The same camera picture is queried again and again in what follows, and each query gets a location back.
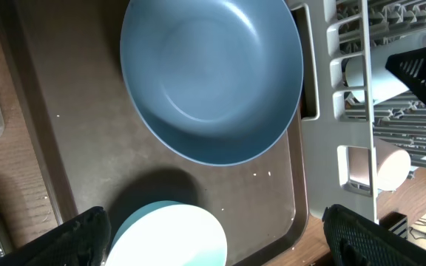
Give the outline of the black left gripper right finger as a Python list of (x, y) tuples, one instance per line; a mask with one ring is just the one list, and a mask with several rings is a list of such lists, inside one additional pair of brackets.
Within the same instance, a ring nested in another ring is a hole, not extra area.
[(339, 266), (426, 266), (426, 250), (339, 204), (322, 217), (326, 241)]

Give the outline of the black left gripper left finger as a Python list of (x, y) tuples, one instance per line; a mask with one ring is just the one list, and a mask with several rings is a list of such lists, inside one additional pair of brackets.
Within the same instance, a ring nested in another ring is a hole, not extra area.
[(110, 234), (108, 213), (95, 206), (1, 257), (0, 266), (100, 266)]

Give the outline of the light blue rice bowl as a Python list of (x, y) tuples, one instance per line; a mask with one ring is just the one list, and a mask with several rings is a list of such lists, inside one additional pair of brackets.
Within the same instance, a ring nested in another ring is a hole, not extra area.
[(228, 244), (217, 218), (195, 205), (164, 200), (132, 213), (116, 232), (106, 266), (225, 266)]

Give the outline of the dark blue plate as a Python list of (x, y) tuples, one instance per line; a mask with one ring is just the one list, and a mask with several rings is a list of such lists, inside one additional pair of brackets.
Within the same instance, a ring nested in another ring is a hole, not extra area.
[(142, 121), (196, 163), (259, 157), (299, 106), (302, 44), (284, 0), (131, 1), (120, 56)]

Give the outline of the light blue cup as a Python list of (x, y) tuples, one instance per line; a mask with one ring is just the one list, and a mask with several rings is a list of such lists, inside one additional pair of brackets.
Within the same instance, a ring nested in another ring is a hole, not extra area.
[[(380, 104), (403, 92), (408, 88), (394, 75), (386, 70), (385, 64), (390, 55), (418, 50), (426, 47), (426, 33), (408, 35), (389, 44), (371, 48), (371, 88), (373, 104)], [(345, 79), (348, 86), (363, 86), (362, 58), (350, 59), (345, 67)], [(352, 92), (358, 102), (365, 102), (365, 92)]]

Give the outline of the pink cup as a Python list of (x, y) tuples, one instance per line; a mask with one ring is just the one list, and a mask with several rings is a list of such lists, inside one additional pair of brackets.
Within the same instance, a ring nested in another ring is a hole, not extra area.
[[(395, 191), (410, 172), (410, 155), (404, 149), (378, 137), (373, 138), (373, 143), (376, 148), (377, 188), (382, 191)], [(350, 147), (348, 160), (351, 180), (370, 185), (368, 150)]]

